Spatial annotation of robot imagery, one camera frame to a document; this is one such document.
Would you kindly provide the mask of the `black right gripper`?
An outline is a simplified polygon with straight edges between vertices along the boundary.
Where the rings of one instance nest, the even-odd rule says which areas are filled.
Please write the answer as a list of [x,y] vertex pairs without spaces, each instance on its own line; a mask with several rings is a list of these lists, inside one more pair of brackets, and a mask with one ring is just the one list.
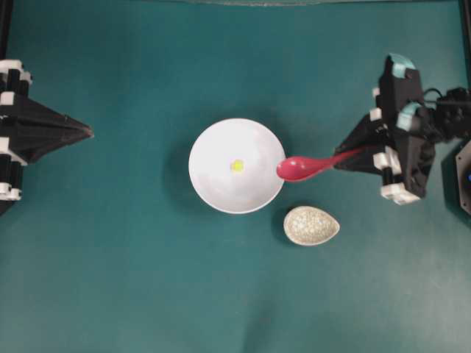
[[[379,79],[377,107],[366,114],[341,142],[358,148],[335,169],[383,176],[381,196],[395,204],[423,199],[435,160],[435,146],[421,132],[430,118],[423,102],[419,71],[400,54],[389,54]],[[384,145],[384,147],[362,147]]]

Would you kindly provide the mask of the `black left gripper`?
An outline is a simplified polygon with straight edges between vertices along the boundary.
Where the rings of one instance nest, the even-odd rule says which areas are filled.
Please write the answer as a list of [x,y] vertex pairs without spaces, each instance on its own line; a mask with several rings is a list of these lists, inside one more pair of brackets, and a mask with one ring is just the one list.
[[[1,215],[21,200],[27,163],[94,136],[88,125],[28,98],[31,84],[31,73],[20,60],[1,60]],[[14,117],[62,128],[13,128]]]

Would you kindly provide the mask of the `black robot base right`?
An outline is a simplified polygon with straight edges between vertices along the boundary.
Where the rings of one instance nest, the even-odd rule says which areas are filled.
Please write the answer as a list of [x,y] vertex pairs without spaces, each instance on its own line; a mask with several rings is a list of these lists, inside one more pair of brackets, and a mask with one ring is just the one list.
[[443,159],[441,167],[445,205],[470,226],[470,139],[459,142]]

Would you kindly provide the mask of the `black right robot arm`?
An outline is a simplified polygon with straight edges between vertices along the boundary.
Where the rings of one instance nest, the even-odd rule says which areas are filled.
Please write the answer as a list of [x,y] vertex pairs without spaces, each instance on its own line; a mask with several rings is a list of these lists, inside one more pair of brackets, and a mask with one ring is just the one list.
[[334,167],[381,176],[381,196],[403,205],[423,199],[435,146],[470,136],[470,90],[426,100],[419,70],[399,54],[386,57],[371,109],[335,149]]

